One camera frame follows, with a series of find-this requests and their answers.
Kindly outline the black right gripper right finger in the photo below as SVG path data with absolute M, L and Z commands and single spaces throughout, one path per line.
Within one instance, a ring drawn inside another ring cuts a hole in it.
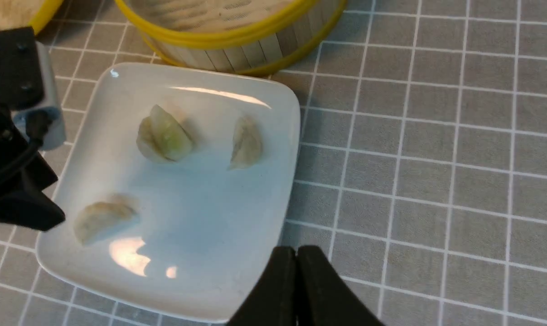
M 331 266 L 320 247 L 297 251 L 299 326 L 382 326 Z

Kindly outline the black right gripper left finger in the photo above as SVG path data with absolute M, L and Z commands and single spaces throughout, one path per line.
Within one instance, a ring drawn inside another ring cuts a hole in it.
M 294 326 L 296 253 L 276 246 L 255 287 L 227 322 L 228 326 Z

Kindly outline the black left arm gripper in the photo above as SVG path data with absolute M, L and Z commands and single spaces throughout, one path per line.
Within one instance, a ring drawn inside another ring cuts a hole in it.
M 44 98 L 36 42 L 31 27 L 0 31 L 0 223 L 45 232 L 65 221 L 63 210 L 44 194 L 58 181 L 40 153 L 52 121 L 45 111 L 31 113 L 25 140 L 11 117 Z

